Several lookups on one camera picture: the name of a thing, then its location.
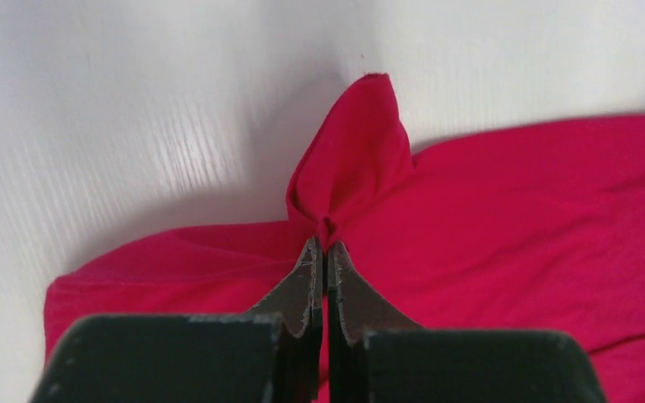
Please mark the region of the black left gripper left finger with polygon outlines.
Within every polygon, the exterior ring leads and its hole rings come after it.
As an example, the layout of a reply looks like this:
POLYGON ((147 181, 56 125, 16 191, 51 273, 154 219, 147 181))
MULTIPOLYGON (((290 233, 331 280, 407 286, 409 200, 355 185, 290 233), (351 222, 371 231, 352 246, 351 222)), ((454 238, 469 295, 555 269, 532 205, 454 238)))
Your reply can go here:
POLYGON ((323 339, 323 250, 240 314, 99 315, 58 343, 34 402, 311 402, 323 339))

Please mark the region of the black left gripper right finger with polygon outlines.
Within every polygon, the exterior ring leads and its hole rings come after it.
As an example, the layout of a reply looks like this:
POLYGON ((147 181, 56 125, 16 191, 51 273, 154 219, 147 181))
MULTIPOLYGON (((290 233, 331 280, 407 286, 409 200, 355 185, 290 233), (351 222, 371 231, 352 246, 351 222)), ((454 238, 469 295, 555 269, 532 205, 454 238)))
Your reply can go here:
POLYGON ((333 402, 603 402, 585 353, 562 332, 425 328, 328 251, 333 402))

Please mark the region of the red t-shirt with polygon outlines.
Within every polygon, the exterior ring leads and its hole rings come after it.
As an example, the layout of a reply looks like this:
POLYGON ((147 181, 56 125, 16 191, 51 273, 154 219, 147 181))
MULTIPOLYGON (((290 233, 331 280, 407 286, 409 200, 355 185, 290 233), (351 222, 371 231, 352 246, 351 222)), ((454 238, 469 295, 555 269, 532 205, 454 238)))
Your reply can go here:
POLYGON ((304 243, 428 327, 547 328, 588 352, 612 402, 645 402, 645 114, 506 128, 413 154, 391 80, 337 100, 277 222, 177 228, 61 276, 45 349, 96 313, 241 312, 304 243))

